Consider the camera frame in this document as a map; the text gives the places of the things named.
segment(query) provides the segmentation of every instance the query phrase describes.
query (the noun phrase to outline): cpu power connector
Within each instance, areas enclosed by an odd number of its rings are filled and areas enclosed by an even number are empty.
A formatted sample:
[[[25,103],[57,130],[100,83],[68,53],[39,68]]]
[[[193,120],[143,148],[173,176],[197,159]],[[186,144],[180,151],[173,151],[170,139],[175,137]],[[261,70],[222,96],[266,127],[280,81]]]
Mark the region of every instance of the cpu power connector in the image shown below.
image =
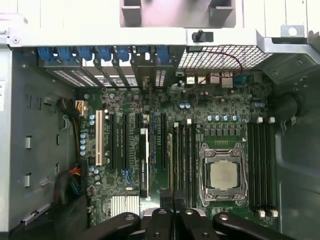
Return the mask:
[[[95,111],[95,165],[101,166],[105,157],[105,113]]]
[[[82,100],[75,101],[75,108],[79,111],[80,117],[88,116],[88,102]]]

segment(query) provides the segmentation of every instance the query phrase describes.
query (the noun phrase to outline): black pcie slot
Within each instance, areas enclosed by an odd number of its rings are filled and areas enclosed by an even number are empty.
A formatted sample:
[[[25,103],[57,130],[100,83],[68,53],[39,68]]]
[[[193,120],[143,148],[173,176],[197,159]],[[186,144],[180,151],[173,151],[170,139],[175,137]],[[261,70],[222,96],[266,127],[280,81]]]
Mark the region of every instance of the black pcie slot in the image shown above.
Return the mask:
[[[135,114],[135,128],[136,129],[143,128],[143,115],[140,112]]]
[[[167,155],[167,115],[161,113],[161,168],[168,168],[168,155]]]
[[[266,207],[268,209],[272,209],[274,206],[272,204],[273,196],[272,196],[272,152],[271,152],[271,130],[272,128],[270,125],[265,126],[265,137],[266,137],[266,192],[267,192],[267,203]]]
[[[184,160],[185,160],[185,153],[184,153],[184,126],[179,125],[179,134],[178,134],[178,164],[179,164],[179,190],[185,192],[186,183],[185,183],[185,168],[184,168]]]
[[[115,114],[110,114],[111,122],[111,167],[112,169],[117,168],[117,117]]]
[[[196,125],[191,126],[191,207],[197,207],[197,149],[196,149]]]
[[[260,142],[260,172],[261,172],[261,207],[267,207],[267,146],[266,146],[266,124],[259,124],[259,142]]]
[[[248,183],[249,183],[249,207],[255,210],[256,206],[256,183],[255,183],[255,142],[254,142],[254,125],[247,125],[248,130]]]
[[[184,139],[184,160],[185,160],[185,205],[187,208],[191,207],[192,201],[192,191],[191,191],[191,182],[192,179],[190,175],[190,167],[191,167],[191,140],[190,140],[190,131],[191,128],[189,126],[184,127],[185,130],[185,139]]]
[[[129,169],[129,114],[122,114],[122,169]]]
[[[174,189],[178,190],[178,175],[179,175],[179,168],[178,168],[178,132],[179,129],[173,126],[173,133],[172,133],[172,160],[173,160],[173,167],[174,167],[174,176],[175,178],[172,180],[174,182]]]

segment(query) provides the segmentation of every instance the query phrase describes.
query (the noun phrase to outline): ventilation grill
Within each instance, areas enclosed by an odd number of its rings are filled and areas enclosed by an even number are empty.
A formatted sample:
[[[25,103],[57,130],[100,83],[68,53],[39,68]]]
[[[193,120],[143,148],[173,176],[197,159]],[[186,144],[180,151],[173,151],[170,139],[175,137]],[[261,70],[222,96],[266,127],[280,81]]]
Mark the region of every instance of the ventilation grill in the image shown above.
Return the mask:
[[[90,87],[97,87],[97,84],[95,84],[94,81],[87,77],[83,72],[78,70],[71,70],[71,72],[86,84],[88,84]]]
[[[162,87],[165,82],[166,70],[157,70],[155,73],[155,86]]]
[[[102,75],[95,75],[94,76],[100,83],[102,83],[105,87],[111,87],[111,84],[108,82],[108,80],[102,76]],[[110,76],[113,80],[113,82],[116,84],[117,87],[124,87],[125,84],[124,82],[121,80],[121,78],[119,76],[116,75],[112,75]],[[126,80],[128,82],[128,84],[130,85],[130,87],[137,87],[137,80],[136,77],[134,75],[126,75]]]
[[[139,196],[113,196],[111,198],[111,217],[125,212],[140,215]]]
[[[270,57],[271,53],[262,52],[257,46],[214,46],[203,47],[202,52],[184,51],[179,68],[181,69],[240,69],[239,63],[232,57],[211,52],[222,52],[236,57],[244,69],[251,69],[263,60]]]
[[[79,82],[78,80],[74,79],[72,76],[70,76],[69,74],[65,73],[62,70],[55,70],[55,71],[52,71],[52,72],[55,73],[56,75],[58,75],[59,77],[63,78],[64,80],[70,82],[71,84],[77,86],[77,87],[84,87],[85,86],[81,82]]]

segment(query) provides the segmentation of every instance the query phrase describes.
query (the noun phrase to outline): red wire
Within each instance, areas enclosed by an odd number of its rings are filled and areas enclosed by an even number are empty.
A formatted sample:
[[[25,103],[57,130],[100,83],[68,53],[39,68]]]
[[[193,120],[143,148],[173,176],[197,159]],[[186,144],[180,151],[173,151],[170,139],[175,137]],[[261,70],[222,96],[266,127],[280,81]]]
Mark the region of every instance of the red wire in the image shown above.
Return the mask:
[[[244,67],[242,66],[242,64],[241,64],[241,62],[239,61],[239,59],[236,58],[235,56],[231,55],[231,54],[228,54],[228,53],[223,52],[223,51],[205,51],[205,50],[202,50],[201,52],[202,52],[202,53],[209,53],[209,54],[224,55],[224,56],[228,56],[228,57],[234,59],[234,60],[238,63],[238,65],[239,65],[239,67],[240,67],[240,72],[239,72],[238,74],[232,76],[232,78],[238,77],[238,76],[240,76],[240,75],[244,72]],[[197,87],[199,87],[200,84],[202,84],[205,80],[207,80],[207,79],[210,78],[210,77],[217,77],[217,78],[222,78],[222,79],[229,79],[229,78],[230,78],[230,76],[220,76],[220,75],[210,74],[210,75],[206,76],[201,82],[199,82],[199,83],[198,83],[198,86],[195,86],[194,89],[196,89]]]

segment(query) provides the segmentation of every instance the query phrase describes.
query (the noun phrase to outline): metal bracket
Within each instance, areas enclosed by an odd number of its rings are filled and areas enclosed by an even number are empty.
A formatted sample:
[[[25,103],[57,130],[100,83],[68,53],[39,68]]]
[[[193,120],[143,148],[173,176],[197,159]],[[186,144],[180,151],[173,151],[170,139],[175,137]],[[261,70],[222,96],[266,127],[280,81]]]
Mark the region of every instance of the metal bracket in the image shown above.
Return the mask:
[[[308,44],[310,44],[318,53],[320,53],[320,36],[319,32],[309,31],[307,36]]]
[[[28,20],[18,13],[0,13],[0,45],[8,45],[10,29],[24,27],[28,24]],[[19,38],[15,37],[15,42],[19,42]]]
[[[282,38],[304,38],[305,26],[303,25],[282,25],[281,26]]]
[[[30,216],[26,217],[25,219],[22,219],[21,222],[23,222],[24,225],[27,226],[29,223],[31,223],[33,220],[37,219],[40,215],[42,215],[45,211],[47,211],[50,208],[50,206],[51,206],[50,203],[44,205],[40,209],[31,213]]]

